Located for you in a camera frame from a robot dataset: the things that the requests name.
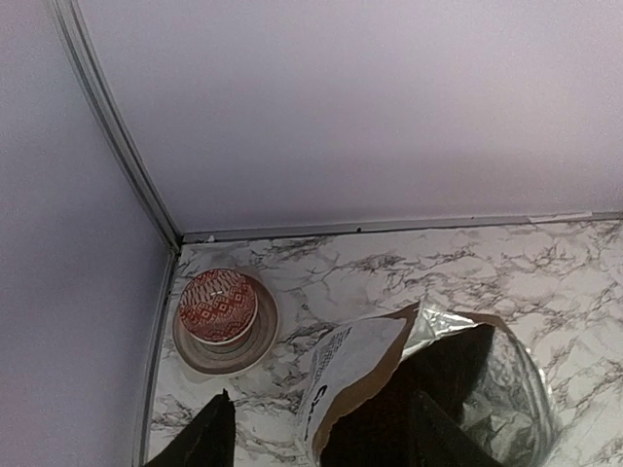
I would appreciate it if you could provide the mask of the red patterned ceramic bowl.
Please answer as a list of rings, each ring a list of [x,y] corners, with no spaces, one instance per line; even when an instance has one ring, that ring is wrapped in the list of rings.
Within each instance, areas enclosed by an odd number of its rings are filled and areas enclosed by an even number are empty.
[[[177,312],[194,337],[224,342],[243,333],[257,311],[257,297],[241,272],[209,269],[184,288]]]

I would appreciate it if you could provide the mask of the beige ceramic plate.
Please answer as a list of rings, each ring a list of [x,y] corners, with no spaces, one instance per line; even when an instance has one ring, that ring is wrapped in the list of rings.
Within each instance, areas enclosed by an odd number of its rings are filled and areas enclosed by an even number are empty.
[[[181,360],[187,367],[208,377],[232,377],[264,359],[275,344],[279,312],[274,296],[257,278],[245,274],[257,297],[257,311],[250,326],[224,342],[211,343],[194,337],[174,312],[172,337]]]

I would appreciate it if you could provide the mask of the brown white dog food bag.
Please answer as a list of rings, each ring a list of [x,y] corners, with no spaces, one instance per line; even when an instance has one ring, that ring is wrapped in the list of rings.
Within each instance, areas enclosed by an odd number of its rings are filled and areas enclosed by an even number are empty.
[[[409,466],[418,391],[501,466],[541,466],[558,441],[544,373],[506,324],[423,301],[320,339],[296,443],[310,466]]]

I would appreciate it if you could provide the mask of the left aluminium frame post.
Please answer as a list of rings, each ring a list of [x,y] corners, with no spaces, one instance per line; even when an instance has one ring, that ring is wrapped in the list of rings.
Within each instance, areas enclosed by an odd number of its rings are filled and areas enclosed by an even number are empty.
[[[177,254],[182,234],[144,164],[113,96],[77,1],[48,1],[68,62],[112,154],[138,202],[169,251]]]

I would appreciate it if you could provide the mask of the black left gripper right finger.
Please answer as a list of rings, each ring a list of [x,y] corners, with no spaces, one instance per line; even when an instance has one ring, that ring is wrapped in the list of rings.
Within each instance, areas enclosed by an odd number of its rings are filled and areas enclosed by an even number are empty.
[[[409,466],[500,467],[423,391],[409,406]]]

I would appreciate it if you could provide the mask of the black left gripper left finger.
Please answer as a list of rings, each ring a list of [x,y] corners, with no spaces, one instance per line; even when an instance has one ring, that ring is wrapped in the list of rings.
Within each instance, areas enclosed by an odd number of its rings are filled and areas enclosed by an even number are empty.
[[[227,390],[215,395],[146,467],[232,467],[236,410]]]

